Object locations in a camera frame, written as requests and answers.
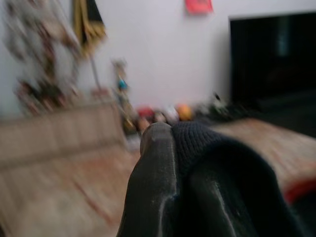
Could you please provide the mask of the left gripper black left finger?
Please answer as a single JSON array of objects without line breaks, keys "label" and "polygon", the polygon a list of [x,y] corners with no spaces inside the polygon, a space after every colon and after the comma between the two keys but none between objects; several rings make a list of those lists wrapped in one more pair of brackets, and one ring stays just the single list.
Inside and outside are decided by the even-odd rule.
[{"label": "left gripper black left finger", "polygon": [[171,126],[154,123],[142,134],[118,236],[173,237],[177,218],[178,162]]}]

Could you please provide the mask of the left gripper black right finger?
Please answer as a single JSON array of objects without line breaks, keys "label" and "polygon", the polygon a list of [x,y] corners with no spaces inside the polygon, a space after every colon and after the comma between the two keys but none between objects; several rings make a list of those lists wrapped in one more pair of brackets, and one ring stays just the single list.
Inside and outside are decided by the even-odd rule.
[{"label": "left gripper black right finger", "polygon": [[252,221],[236,184],[226,173],[195,171],[189,190],[207,237],[251,237]]}]

